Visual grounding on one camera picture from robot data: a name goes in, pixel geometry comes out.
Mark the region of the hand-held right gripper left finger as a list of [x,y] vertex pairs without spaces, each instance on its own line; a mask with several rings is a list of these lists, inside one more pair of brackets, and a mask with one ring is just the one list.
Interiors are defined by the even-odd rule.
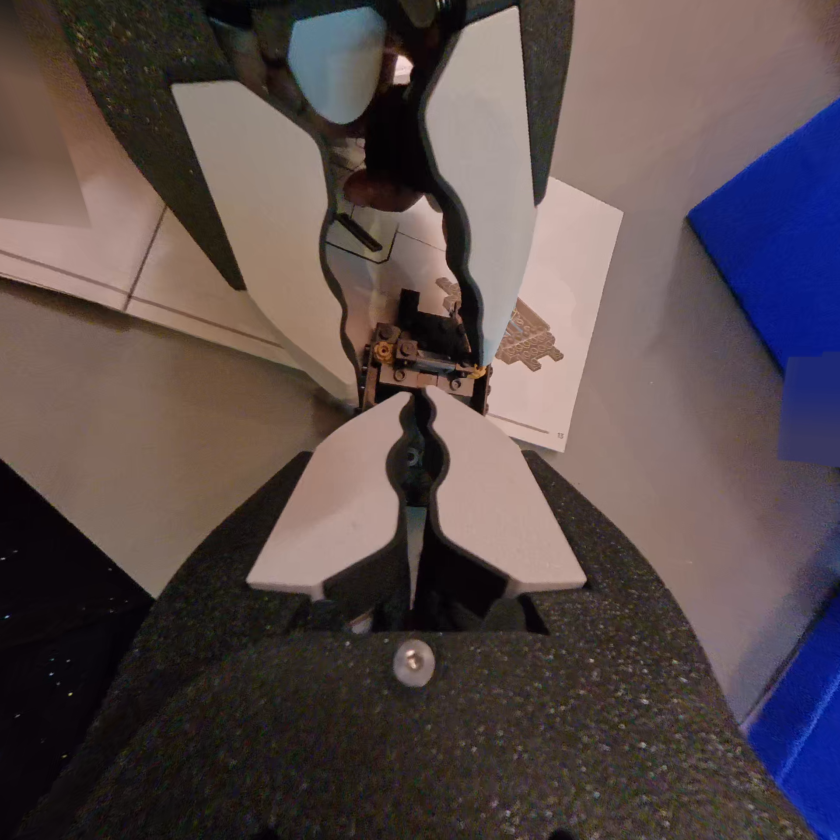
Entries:
[[252,589],[313,601],[383,601],[408,571],[404,422],[398,392],[349,420],[312,452],[248,573]]

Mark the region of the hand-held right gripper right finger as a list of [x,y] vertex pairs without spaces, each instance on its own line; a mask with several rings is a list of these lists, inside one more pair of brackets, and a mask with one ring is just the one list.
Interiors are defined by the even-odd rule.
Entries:
[[520,447],[441,389],[423,395],[442,454],[429,501],[443,544],[499,575],[505,595],[582,588],[585,572]]

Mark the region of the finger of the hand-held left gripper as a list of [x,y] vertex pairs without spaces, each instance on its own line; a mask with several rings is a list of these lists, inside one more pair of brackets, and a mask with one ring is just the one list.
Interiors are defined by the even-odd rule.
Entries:
[[537,219],[520,13],[468,14],[423,85],[419,132],[444,212],[474,364],[488,366],[522,285]]
[[325,252],[335,202],[321,145],[240,82],[171,92],[249,296],[294,362],[357,406],[348,308]]

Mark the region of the black lego car chassis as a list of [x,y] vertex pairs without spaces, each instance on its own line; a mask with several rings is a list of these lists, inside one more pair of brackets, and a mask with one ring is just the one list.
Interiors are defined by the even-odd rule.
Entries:
[[459,303],[433,314],[419,302],[418,291],[401,289],[395,314],[372,328],[359,352],[359,411],[397,392],[437,388],[486,416],[492,369],[474,364]]

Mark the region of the white lego instruction sheet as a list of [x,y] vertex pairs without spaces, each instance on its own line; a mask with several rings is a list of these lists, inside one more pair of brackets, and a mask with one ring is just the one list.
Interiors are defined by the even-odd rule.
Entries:
[[[358,352],[378,322],[396,320],[402,289],[418,309],[446,316],[459,288],[445,259],[442,215],[422,199],[401,214],[367,208],[354,222],[381,245],[363,250],[341,224],[330,229],[329,266],[348,302]],[[526,274],[492,362],[491,421],[522,442],[563,453],[623,212],[550,177],[537,210]]]

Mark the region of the person's left hand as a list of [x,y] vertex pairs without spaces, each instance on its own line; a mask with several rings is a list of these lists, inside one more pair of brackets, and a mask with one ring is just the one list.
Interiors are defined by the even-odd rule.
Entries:
[[417,204],[424,194],[393,180],[388,174],[359,169],[345,180],[343,196],[358,207],[401,214]]

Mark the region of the large blue storage bin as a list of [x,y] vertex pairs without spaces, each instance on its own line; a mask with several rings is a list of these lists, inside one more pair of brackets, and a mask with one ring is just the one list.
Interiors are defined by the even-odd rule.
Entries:
[[791,359],[838,352],[839,100],[687,222],[782,372]]

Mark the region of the small blue storage bin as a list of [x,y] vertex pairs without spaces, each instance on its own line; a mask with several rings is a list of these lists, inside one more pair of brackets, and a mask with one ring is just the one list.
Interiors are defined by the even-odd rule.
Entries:
[[765,769],[815,835],[839,838],[839,594],[749,728]]

